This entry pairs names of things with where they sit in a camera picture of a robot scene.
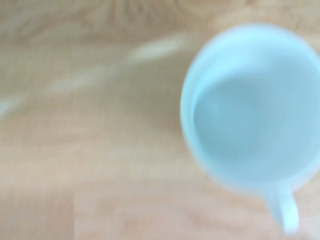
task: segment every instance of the mug handle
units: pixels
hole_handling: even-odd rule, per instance
[[[292,190],[289,187],[276,187],[265,191],[264,200],[271,215],[285,234],[293,234],[298,231],[298,207]]]

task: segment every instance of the wooden table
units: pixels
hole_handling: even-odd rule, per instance
[[[250,22],[320,51],[318,0],[0,0],[0,240],[320,239],[320,175],[283,236],[182,138],[193,57]]]

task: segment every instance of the mug rim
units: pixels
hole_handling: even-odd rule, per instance
[[[205,154],[205,151],[201,147],[195,130],[193,116],[191,116],[191,106],[194,104],[193,102],[196,95],[194,93],[196,90],[195,87],[193,87],[193,84],[195,84],[195,82],[198,81],[199,76],[201,76],[199,73],[208,69],[207,66],[209,65],[210,55],[211,52],[214,51],[216,45],[220,44],[224,39],[229,38],[231,35],[243,34],[247,31],[251,32],[256,30],[270,31],[271,34],[279,34],[280,37],[292,41],[291,44],[294,45],[294,48],[297,49],[297,51],[304,53],[310,63],[313,63],[316,66],[320,81],[320,59],[315,50],[302,37],[285,28],[267,23],[251,23],[232,27],[210,40],[196,55],[187,71],[180,99],[180,123],[182,134],[189,151],[201,168],[216,182],[233,191],[264,192],[265,190],[274,187],[289,187],[296,190],[307,183],[319,170],[320,148],[314,159],[311,159],[304,168],[291,176],[278,180],[262,180],[257,182],[245,180],[239,181],[233,177],[224,176],[223,173],[219,172],[217,166],[212,164],[212,159],[208,159],[207,154]]]

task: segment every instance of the wooden surface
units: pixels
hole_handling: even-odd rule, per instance
[[[318,0],[0,0],[0,240],[320,239],[320,175],[283,236],[182,138],[193,57],[250,22],[320,51]]]

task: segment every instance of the mug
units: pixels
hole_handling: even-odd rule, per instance
[[[263,196],[285,233],[298,230],[293,191],[320,160],[320,59],[301,37],[256,23],[213,38],[187,71],[180,121],[209,176]]]

